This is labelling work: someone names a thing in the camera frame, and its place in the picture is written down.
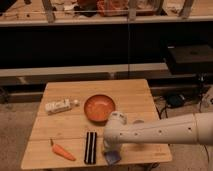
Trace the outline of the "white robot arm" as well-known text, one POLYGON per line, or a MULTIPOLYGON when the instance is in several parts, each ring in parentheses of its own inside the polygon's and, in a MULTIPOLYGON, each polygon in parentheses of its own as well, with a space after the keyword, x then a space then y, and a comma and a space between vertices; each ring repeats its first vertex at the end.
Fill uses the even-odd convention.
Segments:
POLYGON ((213 146, 213 113, 193 113, 128 124, 125 114, 114 111, 110 114, 103 131, 104 151, 120 152, 124 143, 213 146))

